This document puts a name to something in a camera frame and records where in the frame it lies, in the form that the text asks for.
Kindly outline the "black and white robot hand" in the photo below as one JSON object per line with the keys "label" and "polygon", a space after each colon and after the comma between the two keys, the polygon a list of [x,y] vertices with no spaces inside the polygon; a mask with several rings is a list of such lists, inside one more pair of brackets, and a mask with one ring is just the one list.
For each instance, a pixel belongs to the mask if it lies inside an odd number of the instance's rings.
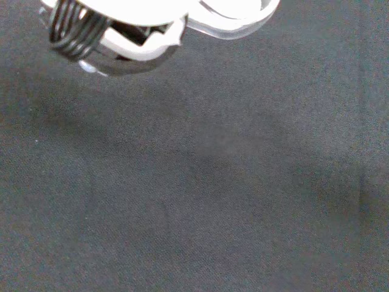
{"label": "black and white robot hand", "polygon": [[152,71],[181,45],[187,1],[40,1],[51,51],[84,71]]}

